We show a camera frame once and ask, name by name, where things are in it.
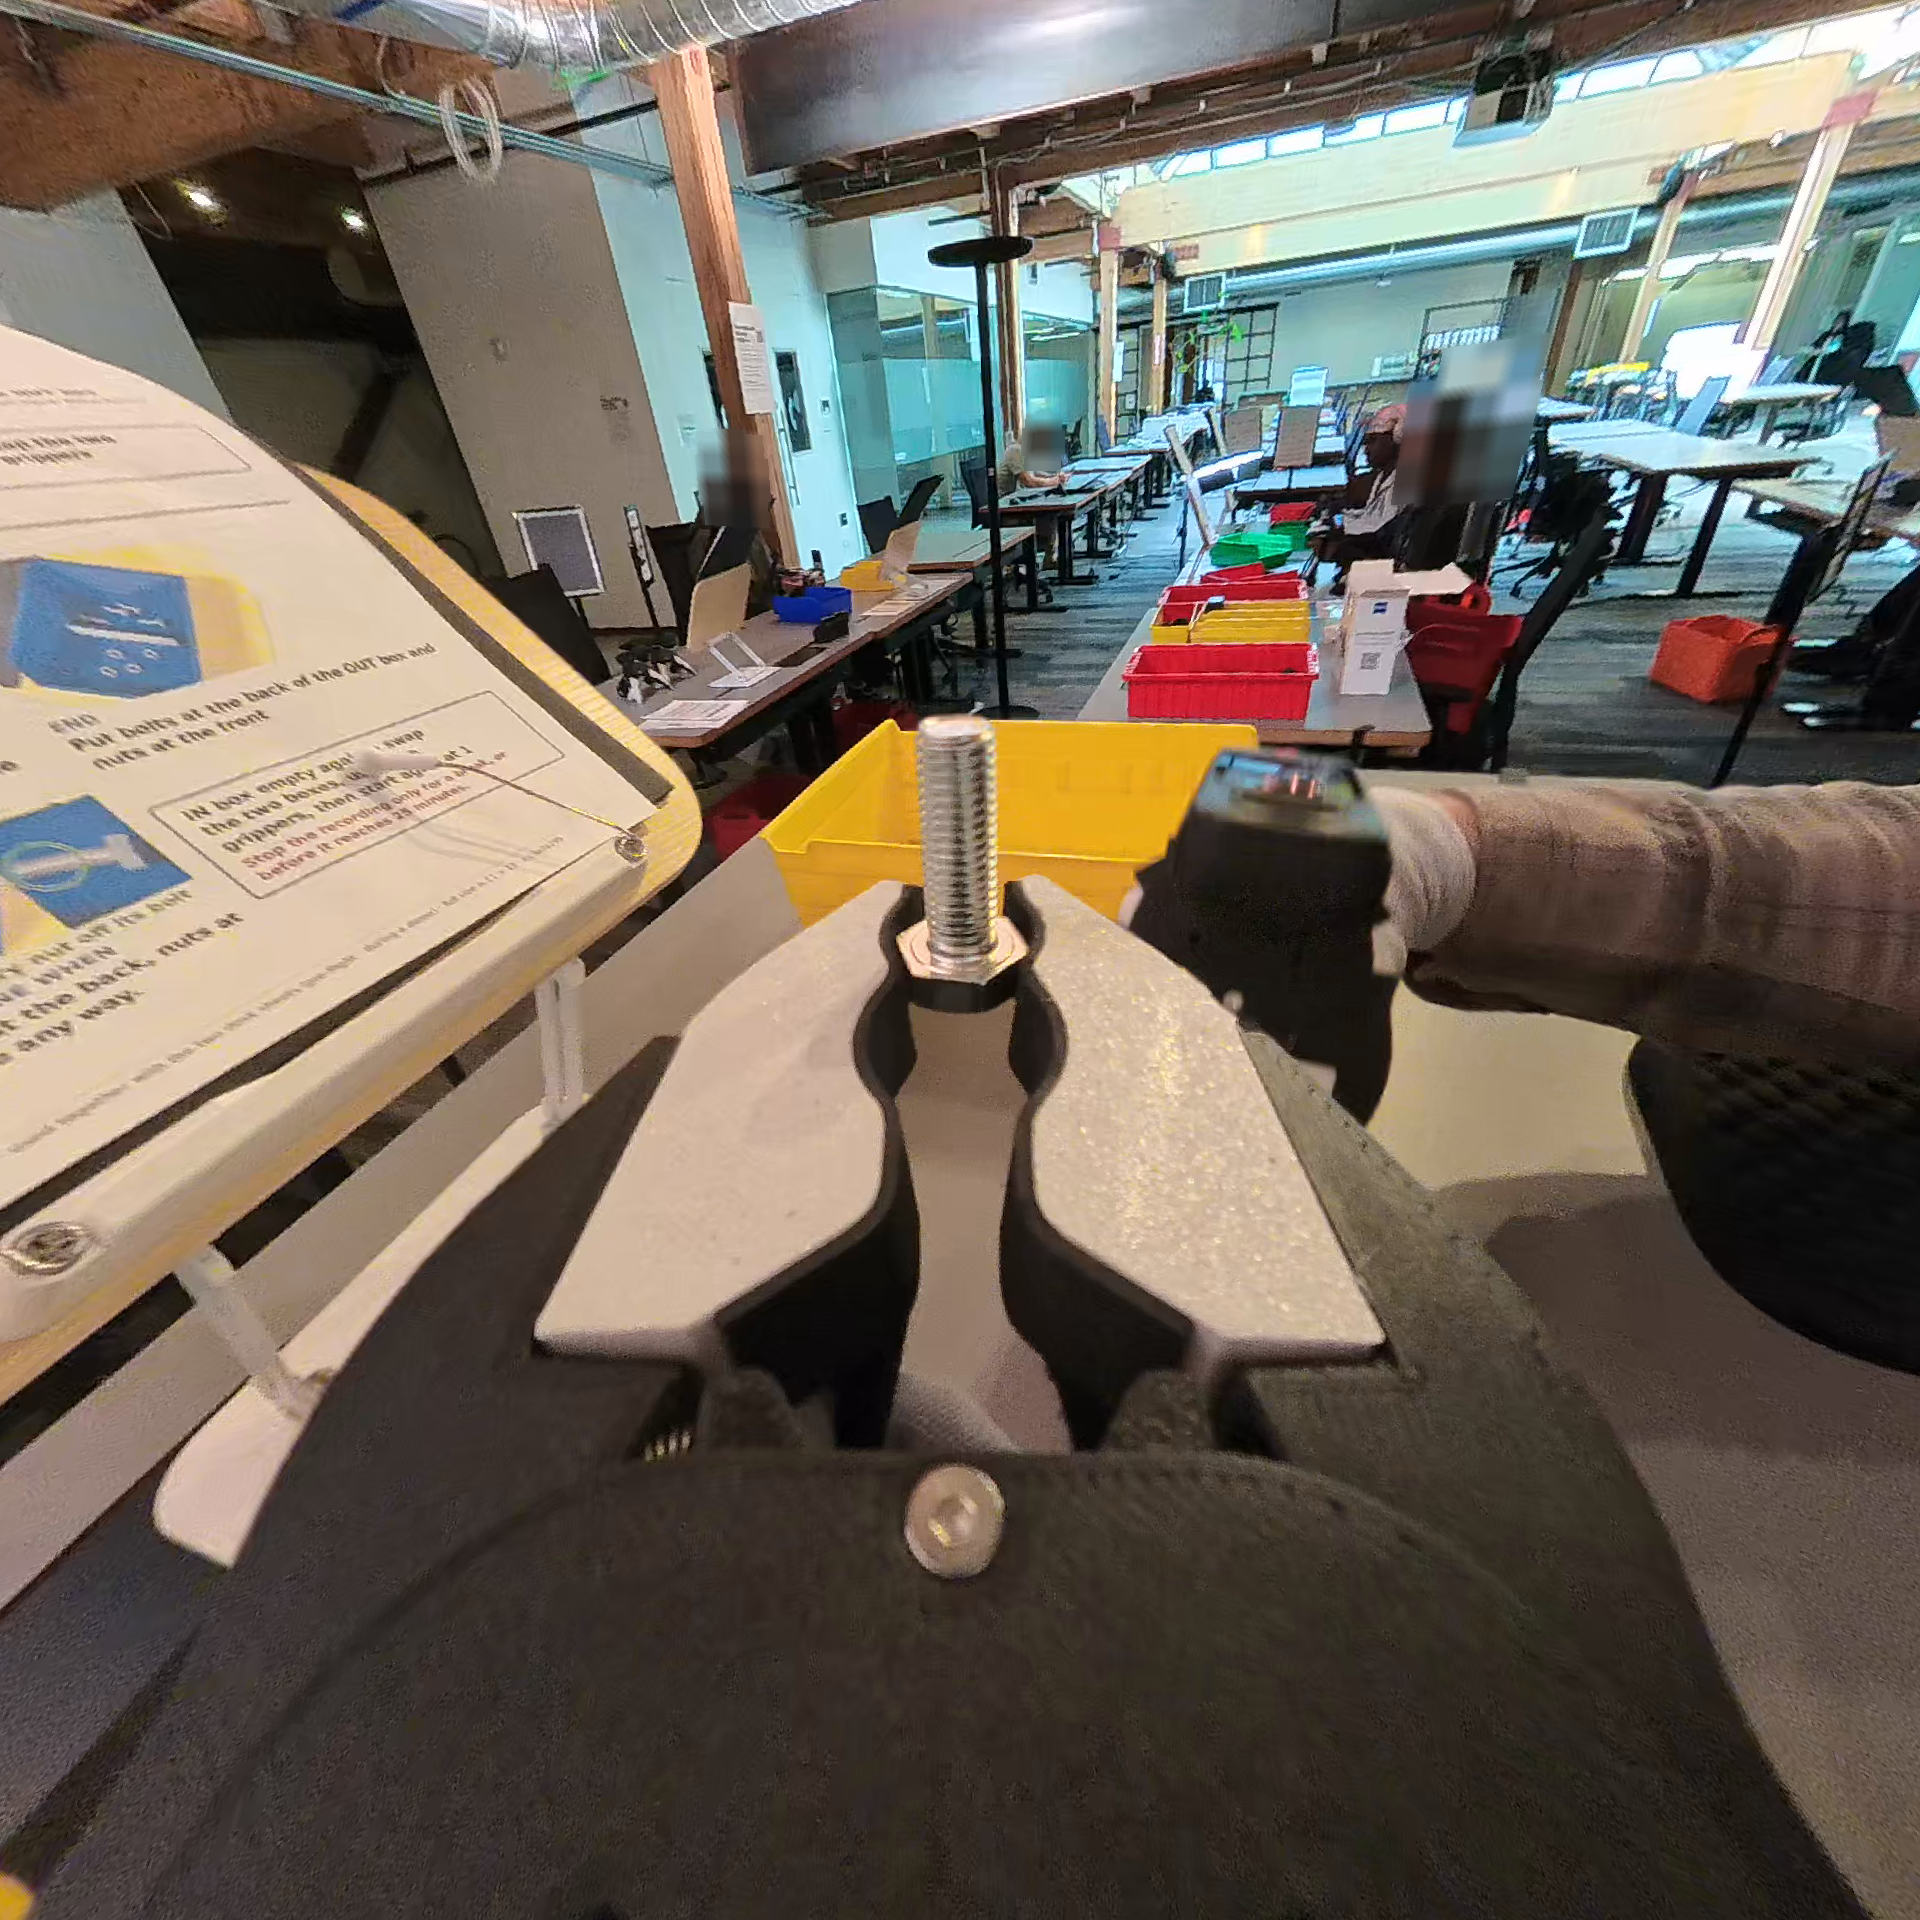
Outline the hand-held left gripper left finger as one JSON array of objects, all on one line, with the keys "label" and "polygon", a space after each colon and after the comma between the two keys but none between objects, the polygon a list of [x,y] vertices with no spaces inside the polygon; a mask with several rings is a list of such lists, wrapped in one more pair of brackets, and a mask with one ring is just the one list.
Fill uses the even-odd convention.
[{"label": "hand-held left gripper left finger", "polygon": [[920,895],[880,881],[685,1030],[534,1317],[542,1350],[764,1371],[822,1398],[844,1451],[886,1445],[920,1302],[915,921]]}]

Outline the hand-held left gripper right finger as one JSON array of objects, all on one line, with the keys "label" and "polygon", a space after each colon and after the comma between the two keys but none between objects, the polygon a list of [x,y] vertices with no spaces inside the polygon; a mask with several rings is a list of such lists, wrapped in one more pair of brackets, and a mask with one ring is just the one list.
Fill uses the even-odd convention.
[{"label": "hand-held left gripper right finger", "polygon": [[1164,1371],[1215,1411],[1263,1365],[1387,1359],[1243,1022],[1060,881],[1014,881],[1010,928],[1029,937],[1010,1034],[1029,1105],[996,1280],[1071,1445],[1101,1445]]}]

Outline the yellow plastic bin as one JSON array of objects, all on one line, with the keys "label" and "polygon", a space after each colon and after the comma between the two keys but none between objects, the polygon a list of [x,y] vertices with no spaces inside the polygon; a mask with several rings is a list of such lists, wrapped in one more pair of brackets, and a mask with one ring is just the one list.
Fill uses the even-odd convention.
[{"label": "yellow plastic bin", "polygon": [[[1221,756],[1255,748],[1255,727],[1180,719],[996,719],[996,872],[1060,881],[1119,921],[1155,867]],[[776,860],[801,928],[872,881],[926,881],[920,737],[890,719],[813,780],[759,845]]]}]

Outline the silver hex bolt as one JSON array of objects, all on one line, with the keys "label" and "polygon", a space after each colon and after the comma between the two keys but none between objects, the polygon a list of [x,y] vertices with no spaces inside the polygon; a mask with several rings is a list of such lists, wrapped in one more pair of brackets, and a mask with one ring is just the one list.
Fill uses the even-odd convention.
[{"label": "silver hex bolt", "polygon": [[920,719],[920,833],[926,833],[926,928],[935,954],[984,954],[1001,921],[996,872],[996,719]]}]

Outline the person's right forearm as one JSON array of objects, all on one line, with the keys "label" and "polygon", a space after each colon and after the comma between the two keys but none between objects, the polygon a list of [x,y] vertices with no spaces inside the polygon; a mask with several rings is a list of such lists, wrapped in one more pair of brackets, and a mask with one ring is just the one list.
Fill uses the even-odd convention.
[{"label": "person's right forearm", "polygon": [[1448,788],[1476,912],[1404,961],[1427,1000],[1697,1055],[1920,1066],[1911,788]]}]

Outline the person's right hand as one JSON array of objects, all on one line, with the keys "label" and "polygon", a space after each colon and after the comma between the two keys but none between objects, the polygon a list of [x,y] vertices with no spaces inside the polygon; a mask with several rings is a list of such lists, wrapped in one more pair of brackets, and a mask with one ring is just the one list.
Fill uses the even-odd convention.
[{"label": "person's right hand", "polygon": [[1387,921],[1371,933],[1377,976],[1404,976],[1476,912],[1476,804],[1458,790],[1371,788],[1389,845]]}]

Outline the wooden document stand white base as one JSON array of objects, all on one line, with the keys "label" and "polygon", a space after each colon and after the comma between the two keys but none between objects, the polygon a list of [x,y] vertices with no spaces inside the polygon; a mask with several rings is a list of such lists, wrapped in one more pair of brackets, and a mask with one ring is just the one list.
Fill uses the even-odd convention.
[{"label": "wooden document stand white base", "polygon": [[380,495],[0,360],[13,1398],[673,881],[702,812]]}]

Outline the background office desk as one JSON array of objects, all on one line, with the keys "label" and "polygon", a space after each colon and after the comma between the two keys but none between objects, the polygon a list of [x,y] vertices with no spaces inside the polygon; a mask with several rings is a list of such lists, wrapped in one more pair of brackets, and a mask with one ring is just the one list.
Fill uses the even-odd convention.
[{"label": "background office desk", "polygon": [[933,632],[964,611],[964,572],[905,572],[880,595],[849,595],[849,611],[787,623],[776,611],[689,648],[685,684],[612,675],[608,696],[671,756],[739,756],[849,684],[855,660],[926,667]]}]

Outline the red bin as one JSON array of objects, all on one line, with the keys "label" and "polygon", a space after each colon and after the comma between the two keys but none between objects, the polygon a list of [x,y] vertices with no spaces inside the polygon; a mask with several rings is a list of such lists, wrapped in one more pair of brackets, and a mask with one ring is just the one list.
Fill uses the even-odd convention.
[{"label": "red bin", "polygon": [[1703,706],[1748,699],[1770,684],[1777,632],[1732,611],[1691,611],[1656,632],[1646,684]]}]

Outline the printed instruction sheet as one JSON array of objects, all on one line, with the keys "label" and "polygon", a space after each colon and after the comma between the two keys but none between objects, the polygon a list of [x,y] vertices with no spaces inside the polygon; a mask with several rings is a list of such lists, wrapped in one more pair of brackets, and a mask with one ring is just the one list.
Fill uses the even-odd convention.
[{"label": "printed instruction sheet", "polygon": [[666,812],[480,623],[213,407],[9,332],[9,1203]]}]

